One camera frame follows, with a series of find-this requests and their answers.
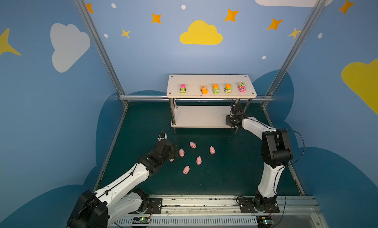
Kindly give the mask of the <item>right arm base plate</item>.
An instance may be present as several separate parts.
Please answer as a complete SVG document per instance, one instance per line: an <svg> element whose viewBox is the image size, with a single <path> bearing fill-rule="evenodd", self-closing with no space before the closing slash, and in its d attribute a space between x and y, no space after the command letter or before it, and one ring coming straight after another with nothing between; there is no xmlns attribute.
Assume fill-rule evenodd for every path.
<svg viewBox="0 0 378 228"><path fill-rule="evenodd" d="M260 203L259 200L255 202L254 197L238 196L236 202L239 205L241 213L279 213L280 209L278 204L273 203Z"/></svg>

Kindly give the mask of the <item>orange green toy truck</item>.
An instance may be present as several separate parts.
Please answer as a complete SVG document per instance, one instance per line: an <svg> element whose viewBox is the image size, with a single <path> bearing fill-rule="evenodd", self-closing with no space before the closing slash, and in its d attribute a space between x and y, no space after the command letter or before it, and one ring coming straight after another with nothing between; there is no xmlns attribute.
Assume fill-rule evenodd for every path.
<svg viewBox="0 0 378 228"><path fill-rule="evenodd" d="M232 87L231 87L231 85L230 84L226 84L224 91L225 91L226 94L231 94L232 93Z"/></svg>

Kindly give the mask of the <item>orange green toy car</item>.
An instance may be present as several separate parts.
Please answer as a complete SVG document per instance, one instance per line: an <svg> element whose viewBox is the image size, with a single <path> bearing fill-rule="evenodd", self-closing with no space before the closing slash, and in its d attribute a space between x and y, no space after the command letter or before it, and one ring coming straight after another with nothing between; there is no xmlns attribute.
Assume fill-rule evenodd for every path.
<svg viewBox="0 0 378 228"><path fill-rule="evenodd" d="M217 84L213 84L212 91L214 94L219 94L220 93L219 86Z"/></svg>

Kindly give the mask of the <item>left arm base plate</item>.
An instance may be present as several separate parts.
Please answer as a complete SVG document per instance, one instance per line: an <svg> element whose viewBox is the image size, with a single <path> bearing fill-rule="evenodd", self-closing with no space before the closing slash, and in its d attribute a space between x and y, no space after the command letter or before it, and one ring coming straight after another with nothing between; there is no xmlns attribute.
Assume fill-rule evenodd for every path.
<svg viewBox="0 0 378 228"><path fill-rule="evenodd" d="M131 214L161 214L162 198L144 199L141 206Z"/></svg>

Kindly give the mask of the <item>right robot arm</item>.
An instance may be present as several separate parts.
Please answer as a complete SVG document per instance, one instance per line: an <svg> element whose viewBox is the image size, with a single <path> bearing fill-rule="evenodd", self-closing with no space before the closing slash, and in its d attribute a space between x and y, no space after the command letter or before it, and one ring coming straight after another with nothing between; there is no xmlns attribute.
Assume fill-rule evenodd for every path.
<svg viewBox="0 0 378 228"><path fill-rule="evenodd" d="M264 169L253 201L256 212L270 211L277 202L277 187L283 170L293 158L287 130L272 128L254 117L228 115L225 123L242 127L261 139L261 157Z"/></svg>

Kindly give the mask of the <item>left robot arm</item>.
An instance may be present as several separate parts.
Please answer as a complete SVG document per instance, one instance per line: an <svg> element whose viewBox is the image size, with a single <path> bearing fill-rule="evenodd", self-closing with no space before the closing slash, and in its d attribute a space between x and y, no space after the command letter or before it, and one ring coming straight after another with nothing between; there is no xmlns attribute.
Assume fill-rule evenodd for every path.
<svg viewBox="0 0 378 228"><path fill-rule="evenodd" d="M149 195L135 187L156 174L166 161L179 156L178 146L160 138L153 150L129 171L95 192L86 190L68 219L68 228L107 228L131 212L147 209Z"/></svg>

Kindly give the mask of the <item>pink green toy car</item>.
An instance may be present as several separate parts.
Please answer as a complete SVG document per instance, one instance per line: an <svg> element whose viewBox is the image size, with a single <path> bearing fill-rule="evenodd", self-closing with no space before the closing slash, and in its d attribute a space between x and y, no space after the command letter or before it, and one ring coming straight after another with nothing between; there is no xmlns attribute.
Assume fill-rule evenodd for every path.
<svg viewBox="0 0 378 228"><path fill-rule="evenodd" d="M240 93L246 92L246 87L245 87L243 82L238 83L238 90L239 90Z"/></svg>

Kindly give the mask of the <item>pink green toy truck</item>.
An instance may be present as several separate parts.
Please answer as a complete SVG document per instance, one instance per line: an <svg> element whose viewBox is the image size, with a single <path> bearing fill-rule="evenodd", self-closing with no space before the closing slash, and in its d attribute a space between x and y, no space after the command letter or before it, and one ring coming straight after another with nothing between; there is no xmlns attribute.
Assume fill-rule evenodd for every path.
<svg viewBox="0 0 378 228"><path fill-rule="evenodd" d="M182 84L180 86L180 94L186 94L186 92L187 92L186 85Z"/></svg>

